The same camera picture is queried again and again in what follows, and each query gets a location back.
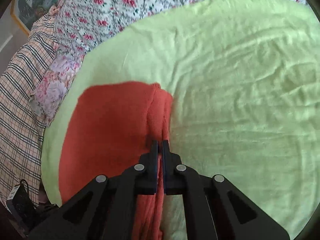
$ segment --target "red knit fabric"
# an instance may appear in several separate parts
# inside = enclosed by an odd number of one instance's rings
[[[100,174],[120,175],[150,150],[152,140],[169,139],[172,96],[155,83],[94,86],[78,99],[59,164],[59,190],[65,203]],[[162,238],[164,199],[161,157],[156,195],[139,195],[132,240]]]

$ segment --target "wrinkled fabric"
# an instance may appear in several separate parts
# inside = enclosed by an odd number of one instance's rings
[[[61,44],[58,53],[71,54],[81,64],[87,52],[115,36],[131,23],[197,1],[200,0],[65,0],[55,22],[56,36]],[[306,0],[293,1],[307,4]],[[72,75],[75,76],[77,70],[72,71]],[[41,101],[41,98],[39,100],[35,98],[34,101],[40,108],[38,112],[41,111],[46,115],[47,126],[53,120],[73,81],[71,78],[66,85],[63,77],[52,79],[50,77],[52,72],[50,70],[49,72],[47,75],[49,77],[44,77],[46,80],[43,80],[34,92],[41,93],[47,89],[46,86],[54,82],[51,84],[54,86],[51,91],[56,94],[50,93],[47,96],[50,98],[45,102]]]
[[[319,51],[315,14],[287,0],[205,0],[128,26],[86,55],[46,130],[49,199],[61,201],[59,158],[83,91],[158,82],[173,96],[170,150],[224,175],[294,239],[320,201]],[[182,198],[166,196],[164,239],[187,239],[184,217]]]
[[[29,95],[56,57],[53,23],[58,9],[36,21],[28,42],[12,57],[0,77],[0,199],[5,205],[14,185],[25,179],[38,203],[44,119],[29,106]]]
[[[153,140],[169,140],[172,96],[160,85],[93,86],[78,98],[59,164],[63,203],[100,174],[111,178],[139,163]],[[132,240],[159,240],[164,199],[161,156],[154,195],[138,195]]]
[[[46,126],[49,126],[54,118],[80,65],[81,60],[73,60],[72,56],[58,54],[39,85],[31,93],[30,105],[37,115],[44,115]]]

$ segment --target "green blanket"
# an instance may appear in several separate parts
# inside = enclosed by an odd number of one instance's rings
[[[174,98],[172,152],[200,174],[226,176],[293,239],[320,200],[319,55],[319,22],[287,0],[206,0],[130,25],[85,57],[45,132],[49,199],[61,204],[60,153],[81,93],[158,82]],[[186,239],[181,197],[165,198],[162,229]]]

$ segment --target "picture frame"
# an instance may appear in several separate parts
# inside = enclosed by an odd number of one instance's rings
[[[12,0],[10,14],[20,29],[29,35],[33,23],[59,2],[60,0]]]

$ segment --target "checkered fabric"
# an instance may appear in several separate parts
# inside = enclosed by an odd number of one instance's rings
[[[52,7],[34,23],[28,42],[0,77],[0,199],[4,205],[21,179],[28,182],[30,198],[38,203],[45,124],[28,103],[29,95],[56,57],[53,23],[57,12]]]

